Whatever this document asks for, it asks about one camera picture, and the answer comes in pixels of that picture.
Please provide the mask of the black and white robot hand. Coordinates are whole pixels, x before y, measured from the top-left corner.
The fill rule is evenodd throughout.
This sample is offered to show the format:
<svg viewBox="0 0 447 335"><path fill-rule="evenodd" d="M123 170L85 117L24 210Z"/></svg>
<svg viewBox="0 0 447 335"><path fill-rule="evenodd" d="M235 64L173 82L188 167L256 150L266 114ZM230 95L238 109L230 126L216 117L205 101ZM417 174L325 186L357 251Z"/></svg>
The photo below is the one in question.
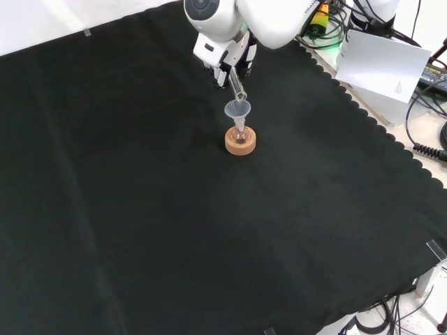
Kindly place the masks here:
<svg viewBox="0 0 447 335"><path fill-rule="evenodd" d="M219 88L226 88L232 68L240 79L250 74L256 50L257 39L250 31L238 42L231 40L225 43L214 42L200 33L193 53L203 62L206 69L211 70L214 84Z"/></svg>

